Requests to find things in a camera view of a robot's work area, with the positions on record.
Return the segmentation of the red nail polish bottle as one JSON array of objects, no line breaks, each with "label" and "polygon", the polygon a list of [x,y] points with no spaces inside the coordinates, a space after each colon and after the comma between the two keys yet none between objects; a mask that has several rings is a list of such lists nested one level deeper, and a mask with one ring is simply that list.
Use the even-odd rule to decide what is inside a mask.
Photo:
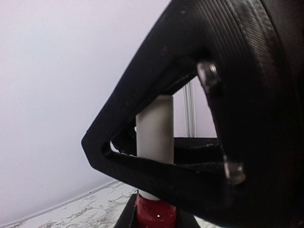
[{"label": "red nail polish bottle", "polygon": [[[173,97],[161,95],[136,116],[137,156],[172,164]],[[140,228],[176,227],[176,207],[138,189],[136,219]]]}]

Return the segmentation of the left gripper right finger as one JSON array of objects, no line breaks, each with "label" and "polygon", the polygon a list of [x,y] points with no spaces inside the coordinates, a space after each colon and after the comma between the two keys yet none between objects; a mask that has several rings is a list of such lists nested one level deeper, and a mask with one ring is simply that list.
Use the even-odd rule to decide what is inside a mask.
[{"label": "left gripper right finger", "polygon": [[177,208],[176,228],[201,228],[194,215]]}]

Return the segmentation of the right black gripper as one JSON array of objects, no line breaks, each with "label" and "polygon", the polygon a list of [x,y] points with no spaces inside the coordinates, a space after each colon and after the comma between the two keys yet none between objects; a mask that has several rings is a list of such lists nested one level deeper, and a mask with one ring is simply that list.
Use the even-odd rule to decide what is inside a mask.
[{"label": "right black gripper", "polygon": [[256,67],[239,124],[246,149],[244,212],[250,226],[287,228],[304,156],[304,4],[300,0],[234,0]]}]

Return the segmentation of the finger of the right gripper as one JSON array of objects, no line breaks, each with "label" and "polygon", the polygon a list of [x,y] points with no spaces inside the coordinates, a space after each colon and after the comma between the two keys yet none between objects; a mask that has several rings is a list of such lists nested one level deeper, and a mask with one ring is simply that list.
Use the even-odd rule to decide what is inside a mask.
[{"label": "finger of the right gripper", "polygon": [[[240,108],[249,92],[249,47],[232,0],[173,0],[141,44],[81,144],[90,165],[113,178],[215,223],[248,223],[248,189],[236,171]],[[204,91],[218,135],[220,160],[165,164],[119,153],[111,141],[159,95],[172,95],[215,64]]]},{"label": "finger of the right gripper", "polygon": [[[206,106],[206,96],[201,88],[199,79],[195,77],[191,81],[194,85],[196,136],[194,138],[189,138],[186,135],[182,87],[176,94],[171,95],[173,97],[174,126],[174,161],[172,164],[192,164],[216,162],[220,160],[217,133],[210,109]],[[135,117],[135,120],[131,121],[126,129],[122,130],[116,138],[111,141],[111,147],[116,149],[119,153],[138,157],[136,139]]]}]

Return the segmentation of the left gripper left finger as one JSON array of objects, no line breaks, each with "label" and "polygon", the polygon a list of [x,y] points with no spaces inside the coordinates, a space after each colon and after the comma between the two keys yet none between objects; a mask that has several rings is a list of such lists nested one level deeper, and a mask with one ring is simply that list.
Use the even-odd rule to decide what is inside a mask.
[{"label": "left gripper left finger", "polygon": [[138,194],[132,194],[127,201],[119,219],[115,224],[115,228],[137,228],[137,218],[136,218],[136,200]]}]

